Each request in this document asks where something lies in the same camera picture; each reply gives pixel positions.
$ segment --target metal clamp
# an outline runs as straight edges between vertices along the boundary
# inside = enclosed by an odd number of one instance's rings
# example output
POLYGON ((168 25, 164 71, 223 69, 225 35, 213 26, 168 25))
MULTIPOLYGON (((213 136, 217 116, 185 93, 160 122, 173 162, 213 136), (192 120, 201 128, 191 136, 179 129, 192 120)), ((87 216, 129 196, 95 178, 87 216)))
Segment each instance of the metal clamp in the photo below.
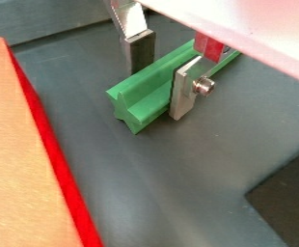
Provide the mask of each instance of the metal clamp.
POLYGON ((208 96, 212 93, 215 82, 209 77, 239 54, 240 52, 225 46, 217 63, 197 56, 175 71, 168 112, 175 120, 193 108, 197 95, 208 96))
POLYGON ((147 28, 141 5, 132 0, 103 0, 120 34, 129 74, 153 63, 155 32, 147 28))

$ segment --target gray table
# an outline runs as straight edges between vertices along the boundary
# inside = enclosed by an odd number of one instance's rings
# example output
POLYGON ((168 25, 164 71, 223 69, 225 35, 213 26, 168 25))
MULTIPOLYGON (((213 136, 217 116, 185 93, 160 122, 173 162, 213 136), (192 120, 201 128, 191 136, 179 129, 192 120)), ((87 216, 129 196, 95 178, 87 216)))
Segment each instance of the gray table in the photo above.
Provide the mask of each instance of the gray table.
MULTIPOLYGON (((157 57, 193 32, 159 15, 157 57)), ((244 193, 299 153, 299 82, 241 56, 175 122, 136 136, 104 91, 127 78, 112 23, 14 47, 107 247, 281 247, 244 193)))

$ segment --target gray surface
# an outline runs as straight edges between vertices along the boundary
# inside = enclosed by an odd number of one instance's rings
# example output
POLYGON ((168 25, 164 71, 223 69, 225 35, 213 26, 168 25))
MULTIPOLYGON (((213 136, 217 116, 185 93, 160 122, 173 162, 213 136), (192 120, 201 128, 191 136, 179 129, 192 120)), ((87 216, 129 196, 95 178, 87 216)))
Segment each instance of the gray surface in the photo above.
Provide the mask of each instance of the gray surface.
MULTIPOLYGON (((151 16, 163 55, 193 35, 151 16)), ((136 136, 104 91, 127 77, 105 23, 14 49, 107 247, 281 247, 244 193, 299 153, 299 82, 241 56, 187 117, 136 136)))
POLYGON ((9 44, 105 19, 101 0, 0 0, 0 36, 9 44))
POLYGON ((299 247, 299 156, 245 195, 289 247, 299 247))

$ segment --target silver screw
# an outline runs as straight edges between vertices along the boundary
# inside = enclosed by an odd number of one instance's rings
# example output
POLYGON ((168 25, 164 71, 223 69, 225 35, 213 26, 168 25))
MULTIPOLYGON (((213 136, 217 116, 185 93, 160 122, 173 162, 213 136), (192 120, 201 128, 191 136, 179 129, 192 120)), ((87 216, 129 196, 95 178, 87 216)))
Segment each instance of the silver screw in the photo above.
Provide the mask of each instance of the silver screw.
POLYGON ((215 89, 215 82, 209 80, 205 76, 201 76, 193 81, 193 91, 196 94, 208 96, 215 89))

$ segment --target red edge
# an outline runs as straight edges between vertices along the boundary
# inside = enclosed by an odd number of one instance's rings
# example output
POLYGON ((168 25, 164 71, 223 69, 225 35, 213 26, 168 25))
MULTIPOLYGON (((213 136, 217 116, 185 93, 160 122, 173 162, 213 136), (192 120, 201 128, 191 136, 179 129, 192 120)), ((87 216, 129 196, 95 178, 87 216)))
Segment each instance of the red edge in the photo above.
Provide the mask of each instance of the red edge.
POLYGON ((45 111, 41 105, 40 98, 32 88, 32 85, 24 75, 20 68, 18 61, 9 49, 10 59, 16 72, 18 75, 18 82, 21 85, 22 93, 29 105, 32 117, 36 122, 38 132, 41 135, 42 143, 48 152, 48 156, 52 162, 52 167, 56 173, 56 179, 60 185, 64 200, 67 202, 69 212, 72 215, 73 223, 81 238, 84 247, 101 247, 101 240, 97 231, 93 226, 92 217, 89 215, 81 193, 79 191, 72 173, 68 168, 68 164, 59 147, 56 136, 51 127, 49 120, 45 115, 45 111))

